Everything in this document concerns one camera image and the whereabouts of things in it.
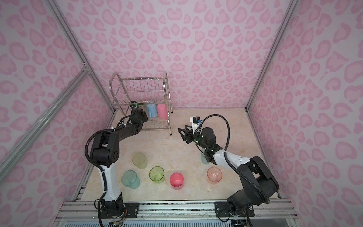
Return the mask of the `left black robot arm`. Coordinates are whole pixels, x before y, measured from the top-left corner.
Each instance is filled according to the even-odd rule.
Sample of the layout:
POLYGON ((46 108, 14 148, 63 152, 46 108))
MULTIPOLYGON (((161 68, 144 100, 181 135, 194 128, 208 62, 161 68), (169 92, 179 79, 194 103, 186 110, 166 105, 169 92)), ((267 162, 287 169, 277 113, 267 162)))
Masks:
POLYGON ((103 218, 124 218, 126 208, 119 187, 114 164, 120 156, 120 141, 137 135, 148 121, 147 114, 138 103, 131 104, 131 114, 122 117, 116 128, 93 133, 85 144, 85 157, 95 166, 101 178, 103 192, 96 201, 99 221, 103 218))

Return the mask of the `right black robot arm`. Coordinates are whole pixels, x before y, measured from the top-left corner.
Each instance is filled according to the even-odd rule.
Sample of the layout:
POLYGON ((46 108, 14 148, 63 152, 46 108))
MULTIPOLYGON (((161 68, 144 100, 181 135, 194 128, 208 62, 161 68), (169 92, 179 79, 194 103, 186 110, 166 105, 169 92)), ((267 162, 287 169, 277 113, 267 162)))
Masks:
POLYGON ((279 184, 261 157, 245 158, 227 152, 216 142, 213 129, 206 127, 197 132, 195 126, 186 125, 178 132, 184 142, 194 143, 202 148, 207 162, 224 166, 234 171, 240 178, 242 189, 227 199, 218 214, 247 216, 250 207, 269 203, 270 197, 279 190, 279 184))

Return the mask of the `yellow-green plastic cup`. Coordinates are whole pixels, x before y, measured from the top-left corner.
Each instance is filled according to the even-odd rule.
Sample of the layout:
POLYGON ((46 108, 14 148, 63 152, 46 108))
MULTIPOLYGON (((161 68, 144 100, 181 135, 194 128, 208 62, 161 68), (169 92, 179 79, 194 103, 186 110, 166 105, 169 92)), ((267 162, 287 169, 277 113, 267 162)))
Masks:
POLYGON ((132 163, 139 169, 147 167, 147 159, 143 153, 137 153, 132 157, 132 163))

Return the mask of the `pink plastic cup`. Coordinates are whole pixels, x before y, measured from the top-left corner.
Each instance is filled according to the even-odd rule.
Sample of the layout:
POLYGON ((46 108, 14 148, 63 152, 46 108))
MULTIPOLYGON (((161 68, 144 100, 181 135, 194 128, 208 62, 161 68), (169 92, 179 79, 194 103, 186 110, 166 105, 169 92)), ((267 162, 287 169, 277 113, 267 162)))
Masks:
POLYGON ((175 190, 180 190, 184 184, 183 174, 179 173, 179 172, 175 172, 175 173, 171 174, 171 176, 169 178, 169 183, 175 190))
POLYGON ((167 120, 168 118, 168 109, 166 104, 159 104, 157 105, 157 113, 158 117, 162 120, 167 120))

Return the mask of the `green plastic cup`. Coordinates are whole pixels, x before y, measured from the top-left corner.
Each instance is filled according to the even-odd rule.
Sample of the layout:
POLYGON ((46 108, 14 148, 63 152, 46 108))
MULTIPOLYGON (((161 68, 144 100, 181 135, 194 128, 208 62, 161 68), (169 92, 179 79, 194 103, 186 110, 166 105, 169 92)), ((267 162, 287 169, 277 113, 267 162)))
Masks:
POLYGON ((142 109, 145 113, 147 113, 147 106, 146 106, 146 104, 139 104, 139 109, 142 109))
POLYGON ((149 179, 154 183, 160 183, 164 179, 164 169, 160 166, 155 166, 149 171, 149 179))

